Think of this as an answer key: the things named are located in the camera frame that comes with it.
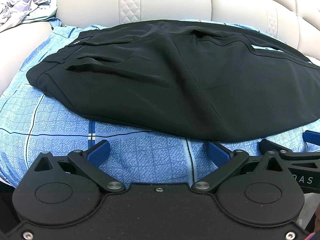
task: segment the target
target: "triangular cutout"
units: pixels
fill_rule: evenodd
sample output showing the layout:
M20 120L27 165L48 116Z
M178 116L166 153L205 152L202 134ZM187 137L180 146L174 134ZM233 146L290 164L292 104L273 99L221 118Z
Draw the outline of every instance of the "triangular cutout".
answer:
M35 171L48 171L52 170L53 167L47 157L42 157L38 165L35 168Z
M291 163L293 166L299 166L299 167L306 167L306 168L313 168L317 169L318 166L315 163Z
M265 169L268 171L282 171L282 168L276 158L270 158Z

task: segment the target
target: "lavender cloth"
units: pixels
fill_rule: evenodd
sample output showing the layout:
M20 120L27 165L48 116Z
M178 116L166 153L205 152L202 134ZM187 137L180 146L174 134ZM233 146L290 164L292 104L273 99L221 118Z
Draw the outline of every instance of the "lavender cloth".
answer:
M39 4L48 0L0 0L0 32L15 27Z

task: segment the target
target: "quilted diamond stitching panel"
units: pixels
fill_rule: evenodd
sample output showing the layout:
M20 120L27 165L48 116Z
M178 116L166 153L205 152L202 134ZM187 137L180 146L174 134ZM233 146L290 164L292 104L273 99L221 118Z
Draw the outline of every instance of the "quilted diamond stitching panel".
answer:
M141 0L120 0L120 23L141 21Z
M273 37L277 36L278 33L278 14L276 5L273 0L269 0L268 7L268 23L267 23L267 33Z

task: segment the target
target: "silver rivet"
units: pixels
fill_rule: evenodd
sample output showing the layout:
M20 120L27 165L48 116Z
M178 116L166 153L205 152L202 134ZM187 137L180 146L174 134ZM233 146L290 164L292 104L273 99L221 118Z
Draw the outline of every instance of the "silver rivet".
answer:
M199 181L199 182L196 182L195 187L196 189L204 190L204 189L208 189L210 187L210 184L205 181Z
M109 182L107 185L107 188L109 189L121 189L121 187L122 187L122 183L119 181L112 181L112 182Z
M289 232L285 235L286 240L293 240L295 239L295 237L296 237L296 234L294 232Z
M156 192L162 192L162 191L164 191L164 188L163 187L156 187L155 191Z
M23 236L23 238L24 238L25 240L32 240L32 239L33 239L33 234L30 233L30 232L24 232L24 233L22 234L22 236Z

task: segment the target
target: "pile of clothes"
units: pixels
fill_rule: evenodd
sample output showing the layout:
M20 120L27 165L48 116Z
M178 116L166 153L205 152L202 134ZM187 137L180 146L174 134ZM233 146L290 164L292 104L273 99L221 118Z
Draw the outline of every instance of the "pile of clothes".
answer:
M35 21L61 26L61 21L55 18L56 11L57 0L0 0L0 32Z

